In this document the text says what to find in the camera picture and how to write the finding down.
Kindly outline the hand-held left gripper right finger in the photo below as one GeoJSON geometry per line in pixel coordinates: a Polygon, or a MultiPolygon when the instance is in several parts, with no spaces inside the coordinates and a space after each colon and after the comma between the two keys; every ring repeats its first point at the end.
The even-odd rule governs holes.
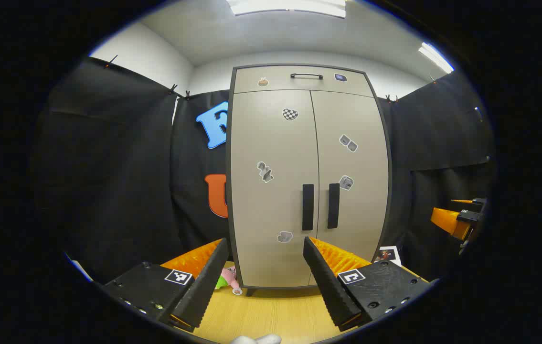
{"type": "Polygon", "coordinates": [[[436,284],[391,260],[370,262],[314,237],[304,239],[303,257],[341,331],[380,322],[436,284]]]}

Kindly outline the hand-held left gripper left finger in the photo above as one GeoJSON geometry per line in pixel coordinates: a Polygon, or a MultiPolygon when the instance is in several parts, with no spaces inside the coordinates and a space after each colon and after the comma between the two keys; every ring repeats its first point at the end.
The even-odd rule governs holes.
{"type": "Polygon", "coordinates": [[[214,240],[166,263],[144,261],[101,289],[153,322],[192,333],[201,325],[228,256],[227,240],[214,240]]]}

